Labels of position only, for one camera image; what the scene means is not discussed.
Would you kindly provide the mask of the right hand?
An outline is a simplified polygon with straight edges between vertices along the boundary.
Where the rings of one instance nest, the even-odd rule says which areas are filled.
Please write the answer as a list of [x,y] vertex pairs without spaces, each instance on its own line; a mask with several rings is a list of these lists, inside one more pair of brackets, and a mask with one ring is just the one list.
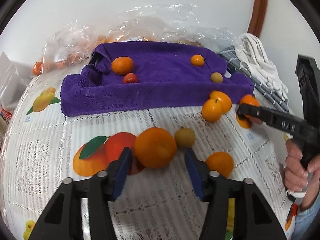
[[305,211],[313,206],[319,194],[319,155],[310,161],[306,170],[300,163],[302,152],[293,140],[286,141],[286,149],[288,155],[285,159],[284,184],[287,189],[295,192],[308,187],[300,204],[300,210]]

